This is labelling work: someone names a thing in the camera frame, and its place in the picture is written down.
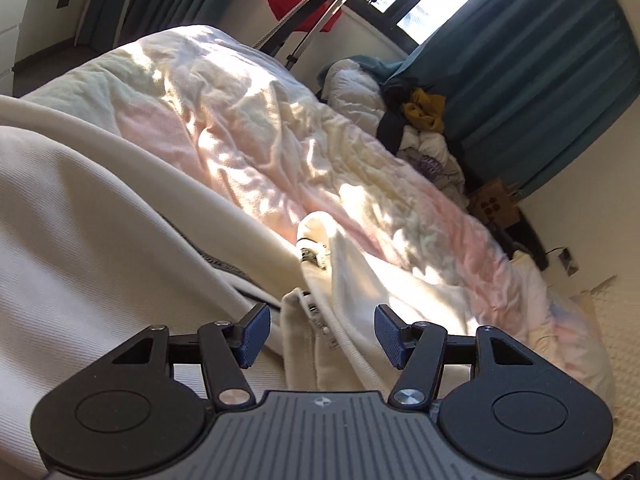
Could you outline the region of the cream hooded zip jacket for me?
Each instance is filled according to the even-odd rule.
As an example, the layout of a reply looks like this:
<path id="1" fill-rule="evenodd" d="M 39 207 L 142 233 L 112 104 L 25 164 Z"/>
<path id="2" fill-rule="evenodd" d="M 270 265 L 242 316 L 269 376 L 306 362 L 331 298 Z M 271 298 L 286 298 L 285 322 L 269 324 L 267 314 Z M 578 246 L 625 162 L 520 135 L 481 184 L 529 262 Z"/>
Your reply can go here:
<path id="1" fill-rule="evenodd" d="M 192 332 L 252 297 L 278 306 L 248 374 L 258 390 L 388 391 L 378 304 L 455 334 L 472 316 L 461 289 L 366 255 L 327 214 L 287 242 L 142 148 L 2 99 L 3 478 L 43 474 L 29 419 L 65 379 L 146 326 Z"/>

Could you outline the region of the pile of clothes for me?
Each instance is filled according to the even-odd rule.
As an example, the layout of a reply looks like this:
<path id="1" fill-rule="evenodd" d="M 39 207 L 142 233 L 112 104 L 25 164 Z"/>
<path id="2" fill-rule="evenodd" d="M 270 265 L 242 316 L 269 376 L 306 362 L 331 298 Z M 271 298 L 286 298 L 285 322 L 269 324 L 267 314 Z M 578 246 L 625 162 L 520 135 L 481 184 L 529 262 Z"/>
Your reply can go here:
<path id="1" fill-rule="evenodd" d="M 392 155 L 432 182 L 460 208 L 468 206 L 463 171 L 447 148 L 438 108 L 434 108 L 426 129 L 416 128 L 403 110 L 387 108 L 372 75 L 348 58 L 328 68 L 321 97 L 365 133 L 378 139 Z"/>

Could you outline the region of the white quilted pillow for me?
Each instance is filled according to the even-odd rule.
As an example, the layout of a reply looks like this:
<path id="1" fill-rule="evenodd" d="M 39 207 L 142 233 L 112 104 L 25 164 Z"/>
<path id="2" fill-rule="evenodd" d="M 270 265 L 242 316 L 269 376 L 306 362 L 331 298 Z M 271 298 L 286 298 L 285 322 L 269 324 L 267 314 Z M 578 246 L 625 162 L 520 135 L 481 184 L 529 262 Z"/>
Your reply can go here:
<path id="1" fill-rule="evenodd" d="M 612 479 L 639 459 L 639 281 L 614 275 L 575 300 L 610 362 L 614 431 L 600 473 Z"/>

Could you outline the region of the dark round chair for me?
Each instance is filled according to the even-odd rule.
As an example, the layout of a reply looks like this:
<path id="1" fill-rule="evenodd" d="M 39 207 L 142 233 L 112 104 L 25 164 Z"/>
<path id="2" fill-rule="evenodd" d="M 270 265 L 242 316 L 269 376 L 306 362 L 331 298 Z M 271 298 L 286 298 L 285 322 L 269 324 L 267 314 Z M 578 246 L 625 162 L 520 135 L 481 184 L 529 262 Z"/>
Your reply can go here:
<path id="1" fill-rule="evenodd" d="M 518 212 L 518 221 L 500 229 L 500 246 L 510 259 L 513 258 L 517 250 L 526 252 L 532 257 L 539 271 L 547 270 L 549 259 L 538 234 L 524 212 L 520 208 L 516 211 Z"/>

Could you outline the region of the brown paper bag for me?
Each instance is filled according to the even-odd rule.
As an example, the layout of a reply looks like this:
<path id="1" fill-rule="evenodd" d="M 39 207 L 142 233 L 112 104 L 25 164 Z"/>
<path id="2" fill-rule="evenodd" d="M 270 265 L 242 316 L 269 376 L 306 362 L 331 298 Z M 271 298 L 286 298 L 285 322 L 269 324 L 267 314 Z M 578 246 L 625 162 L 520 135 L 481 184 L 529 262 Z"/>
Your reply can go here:
<path id="1" fill-rule="evenodd" d="M 510 228 L 520 221 L 520 210 L 500 179 L 485 183 L 469 196 L 469 212 L 480 222 Z"/>

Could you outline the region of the pastel bed blanket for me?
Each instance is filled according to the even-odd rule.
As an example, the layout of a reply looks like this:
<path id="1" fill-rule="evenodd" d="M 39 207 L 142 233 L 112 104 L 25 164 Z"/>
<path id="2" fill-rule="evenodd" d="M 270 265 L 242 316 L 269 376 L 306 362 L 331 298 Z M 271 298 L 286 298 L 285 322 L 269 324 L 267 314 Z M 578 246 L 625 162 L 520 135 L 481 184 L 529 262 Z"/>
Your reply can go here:
<path id="1" fill-rule="evenodd" d="M 611 361 L 587 299 L 550 292 L 529 255 L 508 256 L 373 136 L 318 101 L 279 62 L 208 26 L 117 48 L 26 96 L 126 140 L 165 184 L 184 174 L 198 226 L 239 209 L 277 240 L 258 249 L 279 301 L 288 386 L 389 392 L 398 371 L 375 338 L 379 304 L 453 335 L 500 328 L 606 402 Z"/>

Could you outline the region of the mustard yellow garment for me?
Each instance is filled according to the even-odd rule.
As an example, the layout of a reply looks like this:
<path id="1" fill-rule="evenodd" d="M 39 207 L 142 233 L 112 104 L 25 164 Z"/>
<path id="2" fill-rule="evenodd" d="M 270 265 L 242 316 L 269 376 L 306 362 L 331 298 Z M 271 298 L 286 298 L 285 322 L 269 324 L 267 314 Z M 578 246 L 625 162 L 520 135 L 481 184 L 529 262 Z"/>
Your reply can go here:
<path id="1" fill-rule="evenodd" d="M 445 106 L 444 96 L 416 89 L 411 93 L 409 101 L 401 105 L 401 109 L 409 124 L 416 130 L 443 133 Z"/>

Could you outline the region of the right teal curtain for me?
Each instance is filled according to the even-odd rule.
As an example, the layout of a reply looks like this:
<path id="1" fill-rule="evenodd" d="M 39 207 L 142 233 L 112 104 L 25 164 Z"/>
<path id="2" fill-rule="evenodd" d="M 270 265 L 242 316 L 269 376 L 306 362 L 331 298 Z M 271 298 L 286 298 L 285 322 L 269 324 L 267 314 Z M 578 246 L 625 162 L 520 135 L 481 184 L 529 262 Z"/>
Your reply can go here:
<path id="1" fill-rule="evenodd" d="M 446 100 L 444 135 L 477 184 L 529 196 L 639 94 L 639 49 L 617 0 L 469 0 L 405 60 L 360 56 L 389 108 Z"/>

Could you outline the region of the white desk with drawers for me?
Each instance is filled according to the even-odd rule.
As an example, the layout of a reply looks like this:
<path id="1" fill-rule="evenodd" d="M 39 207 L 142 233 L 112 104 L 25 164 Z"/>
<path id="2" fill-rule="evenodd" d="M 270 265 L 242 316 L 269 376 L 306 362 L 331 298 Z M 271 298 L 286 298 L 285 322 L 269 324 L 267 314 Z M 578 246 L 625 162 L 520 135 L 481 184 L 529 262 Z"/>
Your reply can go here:
<path id="1" fill-rule="evenodd" d="M 1 0 L 1 92 L 13 92 L 18 62 L 76 42 L 89 6 L 90 0 Z"/>

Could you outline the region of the red cloth on machine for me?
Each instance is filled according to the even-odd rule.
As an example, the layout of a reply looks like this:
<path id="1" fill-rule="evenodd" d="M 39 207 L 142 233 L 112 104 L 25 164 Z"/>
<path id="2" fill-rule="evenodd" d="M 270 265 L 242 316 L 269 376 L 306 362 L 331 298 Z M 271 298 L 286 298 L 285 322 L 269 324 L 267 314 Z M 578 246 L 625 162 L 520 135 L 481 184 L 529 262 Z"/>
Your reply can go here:
<path id="1" fill-rule="evenodd" d="M 342 16 L 340 6 L 330 10 L 337 0 L 267 0 L 267 3 L 278 21 L 271 35 L 311 32 L 320 23 L 323 25 L 319 32 L 330 32 Z"/>

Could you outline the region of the folded exercise machine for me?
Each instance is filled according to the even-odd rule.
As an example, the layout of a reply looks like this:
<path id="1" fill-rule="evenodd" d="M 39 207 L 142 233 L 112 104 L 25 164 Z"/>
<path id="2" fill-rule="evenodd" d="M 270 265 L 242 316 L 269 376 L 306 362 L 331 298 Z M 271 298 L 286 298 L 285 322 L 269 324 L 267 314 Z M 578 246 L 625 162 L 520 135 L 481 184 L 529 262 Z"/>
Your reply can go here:
<path id="1" fill-rule="evenodd" d="M 290 70 L 322 32 L 329 32 L 342 14 L 348 0 L 267 0 L 277 24 L 257 41 L 254 49 L 275 58 L 293 32 L 302 32 L 303 38 L 286 57 L 285 68 Z"/>

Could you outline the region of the wall power socket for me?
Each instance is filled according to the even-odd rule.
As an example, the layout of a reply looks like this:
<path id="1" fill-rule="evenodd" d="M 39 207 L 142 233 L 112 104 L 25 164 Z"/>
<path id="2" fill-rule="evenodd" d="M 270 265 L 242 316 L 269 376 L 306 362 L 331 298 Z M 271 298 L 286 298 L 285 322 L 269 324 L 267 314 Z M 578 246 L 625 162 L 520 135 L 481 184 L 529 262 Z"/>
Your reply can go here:
<path id="1" fill-rule="evenodd" d="M 570 248 L 563 247 L 559 252 L 559 260 L 562 267 L 568 276 L 572 276 L 578 272 L 579 266 L 573 254 L 570 252 Z"/>

